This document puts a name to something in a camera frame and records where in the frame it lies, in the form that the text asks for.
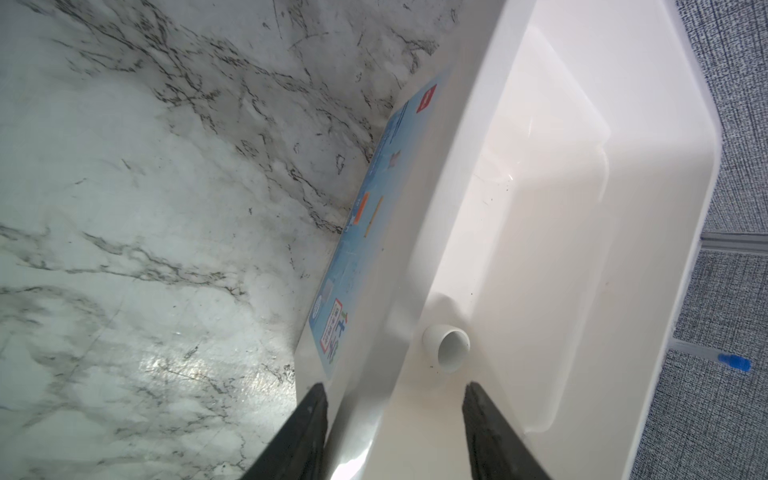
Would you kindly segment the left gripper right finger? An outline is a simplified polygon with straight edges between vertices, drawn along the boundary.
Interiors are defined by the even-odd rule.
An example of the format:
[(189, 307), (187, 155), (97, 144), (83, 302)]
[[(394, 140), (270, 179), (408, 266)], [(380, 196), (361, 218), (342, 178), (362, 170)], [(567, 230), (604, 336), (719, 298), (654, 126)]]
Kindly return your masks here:
[(551, 479), (479, 383), (466, 385), (462, 414), (474, 480)]

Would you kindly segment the white plastic bin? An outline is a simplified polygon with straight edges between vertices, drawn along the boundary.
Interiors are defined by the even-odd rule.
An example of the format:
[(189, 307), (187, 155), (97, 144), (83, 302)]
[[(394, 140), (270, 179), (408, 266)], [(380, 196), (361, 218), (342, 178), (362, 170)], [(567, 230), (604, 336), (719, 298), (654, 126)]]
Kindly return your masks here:
[[(671, 1), (474, 1), (399, 94), (309, 311), (324, 479), (468, 479), (479, 383), (552, 479), (626, 479), (721, 128)], [(463, 329), (454, 373), (422, 334)]]

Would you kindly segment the blue-capped test tube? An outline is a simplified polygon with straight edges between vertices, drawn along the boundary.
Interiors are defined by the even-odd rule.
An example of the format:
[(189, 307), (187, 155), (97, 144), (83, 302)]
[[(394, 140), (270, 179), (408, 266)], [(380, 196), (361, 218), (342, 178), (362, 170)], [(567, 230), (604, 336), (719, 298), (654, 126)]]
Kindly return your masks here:
[(749, 359), (716, 348), (697, 345), (675, 338), (672, 338), (668, 342), (668, 348), (670, 350), (718, 362), (742, 372), (749, 372), (751, 370), (751, 361)]

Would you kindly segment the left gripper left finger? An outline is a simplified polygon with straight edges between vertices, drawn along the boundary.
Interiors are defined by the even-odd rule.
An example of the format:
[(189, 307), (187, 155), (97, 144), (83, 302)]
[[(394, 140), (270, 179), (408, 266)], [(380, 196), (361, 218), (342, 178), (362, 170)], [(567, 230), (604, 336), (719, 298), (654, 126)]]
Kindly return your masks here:
[(328, 429), (327, 412), (324, 386), (315, 383), (241, 479), (320, 479)]

